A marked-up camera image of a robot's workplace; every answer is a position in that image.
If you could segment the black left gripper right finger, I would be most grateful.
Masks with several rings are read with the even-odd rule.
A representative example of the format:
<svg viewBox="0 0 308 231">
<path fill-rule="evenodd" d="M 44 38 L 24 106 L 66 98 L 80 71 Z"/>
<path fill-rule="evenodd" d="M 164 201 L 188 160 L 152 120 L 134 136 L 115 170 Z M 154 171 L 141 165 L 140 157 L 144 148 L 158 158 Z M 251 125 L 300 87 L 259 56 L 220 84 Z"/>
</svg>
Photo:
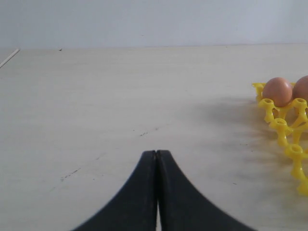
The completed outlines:
<svg viewBox="0 0 308 231">
<path fill-rule="evenodd" d="M 158 150 L 158 203 L 163 231 L 252 231 L 205 198 L 168 150 Z"/>
</svg>

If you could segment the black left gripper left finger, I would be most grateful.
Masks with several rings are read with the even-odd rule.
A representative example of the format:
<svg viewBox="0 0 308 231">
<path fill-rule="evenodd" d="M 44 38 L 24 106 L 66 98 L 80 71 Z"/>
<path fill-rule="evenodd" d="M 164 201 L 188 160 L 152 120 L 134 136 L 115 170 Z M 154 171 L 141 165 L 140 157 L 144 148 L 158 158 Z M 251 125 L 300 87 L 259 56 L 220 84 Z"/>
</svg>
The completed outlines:
<svg viewBox="0 0 308 231">
<path fill-rule="evenodd" d="M 118 193 L 76 231 L 155 231 L 157 216 L 156 152 L 142 153 Z"/>
</svg>

